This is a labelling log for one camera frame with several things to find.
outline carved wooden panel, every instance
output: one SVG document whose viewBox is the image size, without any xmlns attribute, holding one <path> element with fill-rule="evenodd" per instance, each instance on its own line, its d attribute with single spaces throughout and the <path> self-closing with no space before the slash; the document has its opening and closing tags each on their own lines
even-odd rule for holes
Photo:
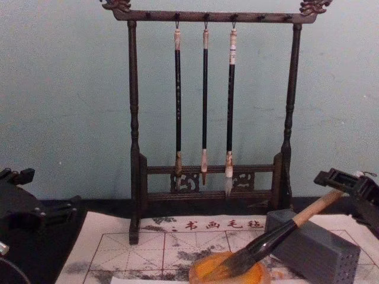
<svg viewBox="0 0 379 284">
<path fill-rule="evenodd" d="M 172 173 L 170 175 L 171 180 L 171 192 L 172 193 L 191 193 L 191 192 L 199 192 L 199 173 L 186 173 L 182 175 L 180 190 L 177 191 L 175 188 L 175 175 Z"/>
<path fill-rule="evenodd" d="M 233 175 L 233 192 L 251 192 L 254 190 L 254 172 Z"/>
</svg>

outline large calligraphy brush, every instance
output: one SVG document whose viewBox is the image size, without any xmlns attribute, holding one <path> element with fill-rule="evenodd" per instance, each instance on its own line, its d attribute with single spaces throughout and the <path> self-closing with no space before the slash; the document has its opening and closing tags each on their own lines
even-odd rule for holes
<svg viewBox="0 0 379 284">
<path fill-rule="evenodd" d="M 203 185 L 207 180 L 208 157 L 207 157 L 207 99 L 208 99 L 208 29 L 205 22 L 205 30 L 203 32 L 203 150 L 201 152 L 201 175 Z"/>
<path fill-rule="evenodd" d="M 179 22 L 176 22 L 174 34 L 175 40 L 175 90 L 176 90 L 176 159 L 175 159 L 175 177 L 176 190 L 180 190 L 182 177 L 182 154 L 181 154 L 181 80 L 180 80 L 180 29 Z"/>
<path fill-rule="evenodd" d="M 260 235 L 246 247 L 231 254 L 225 260 L 218 262 L 218 264 L 214 265 L 212 268 L 209 266 L 204 266 L 207 267 L 208 273 L 203 274 L 198 283 L 230 279 L 244 275 L 252 268 L 254 264 L 269 255 L 269 253 L 272 252 L 288 235 L 290 235 L 291 232 L 296 230 L 298 227 L 301 227 L 313 215 L 318 214 L 321 210 L 335 202 L 342 196 L 342 194 L 343 192 L 337 189 L 330 191 L 328 194 L 319 198 L 285 224 L 280 225 L 279 227 L 268 231 L 263 235 Z M 213 260 L 208 262 L 209 265 L 214 263 L 215 262 Z"/>
<path fill-rule="evenodd" d="M 227 94 L 227 134 L 226 134 L 226 161 L 225 161 L 225 195 L 229 197 L 233 187 L 233 159 L 232 159 L 232 135 L 233 135 L 233 95 L 235 87 L 236 64 L 236 38 L 235 23 L 230 33 L 229 52 L 229 85 Z"/>
</svg>

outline brush rack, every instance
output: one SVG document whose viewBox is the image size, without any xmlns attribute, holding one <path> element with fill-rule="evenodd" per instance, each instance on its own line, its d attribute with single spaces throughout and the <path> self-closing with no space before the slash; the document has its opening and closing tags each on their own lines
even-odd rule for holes
<svg viewBox="0 0 379 284">
<path fill-rule="evenodd" d="M 272 164 L 234 165 L 233 190 L 231 199 L 251 199 L 253 201 L 268 201 L 271 209 L 288 208 L 291 202 L 290 164 L 291 164 L 291 129 L 295 103 L 297 67 L 300 48 L 300 33 L 303 24 L 312 24 L 317 15 L 326 11 L 332 0 L 303 0 L 300 13 L 261 13 L 261 12 L 189 12 L 189 11 L 133 11 L 130 0 L 107 0 L 102 6 L 113 12 L 119 21 L 127 21 L 129 32 L 129 95 L 131 113 L 131 201 L 133 216 L 129 228 L 130 244 L 139 240 L 139 222 L 151 202 L 167 200 L 196 201 L 206 200 L 210 205 L 212 200 L 224 199 L 224 191 L 201 191 L 199 166 L 183 166 L 181 190 L 175 189 L 174 166 L 148 166 L 147 158 L 139 149 L 138 122 L 138 72 L 136 26 L 138 21 L 176 21 L 180 22 L 260 22 L 290 24 L 293 26 L 293 40 L 288 78 L 287 101 L 285 106 L 284 139 L 281 150 L 275 155 Z M 208 174 L 224 173 L 224 165 L 209 165 Z M 255 173 L 271 172 L 272 186 L 269 190 L 254 188 Z M 147 187 L 148 175 L 170 175 L 171 188 L 169 192 L 149 193 Z"/>
</svg>

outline calligraphy practice paper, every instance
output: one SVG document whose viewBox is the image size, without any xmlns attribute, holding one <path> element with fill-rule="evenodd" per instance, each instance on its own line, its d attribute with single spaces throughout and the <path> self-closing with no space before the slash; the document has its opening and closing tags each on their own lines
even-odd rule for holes
<svg viewBox="0 0 379 284">
<path fill-rule="evenodd" d="M 135 284 L 186 283 L 194 261 L 214 252 L 241 249 L 263 234 L 265 220 L 260 215 L 146 218 L 140 223 L 138 245 L 131 246 L 130 220 L 89 212 L 56 283 L 107 284 L 113 277 L 115 281 L 134 279 Z M 366 227 L 345 215 L 317 215 L 311 221 L 359 245 L 355 283 L 377 284 L 372 281 L 379 279 L 379 241 Z M 308 283 L 273 257 L 262 262 L 272 283 Z"/>
</svg>

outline light blue wall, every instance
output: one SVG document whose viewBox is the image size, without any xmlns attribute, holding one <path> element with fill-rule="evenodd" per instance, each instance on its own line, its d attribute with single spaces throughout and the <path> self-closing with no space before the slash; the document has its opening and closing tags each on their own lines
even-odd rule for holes
<svg viewBox="0 0 379 284">
<path fill-rule="evenodd" d="M 147 1 L 133 9 L 297 12 L 291 1 Z M 294 196 L 336 167 L 378 172 L 379 6 L 335 0 L 304 25 L 291 144 Z M 199 164 L 202 23 L 182 23 L 182 153 Z M 230 24 L 209 23 L 210 163 L 226 149 Z M 237 24 L 234 162 L 270 163 L 285 116 L 291 25 Z M 96 0 L 0 2 L 0 166 L 36 169 L 38 198 L 130 197 L 126 22 Z M 174 164 L 174 23 L 137 27 L 140 148 L 150 165 Z M 219 188 L 222 176 L 209 177 Z M 150 179 L 152 191 L 167 179 Z M 259 185 L 269 185 L 260 180 Z"/>
</svg>

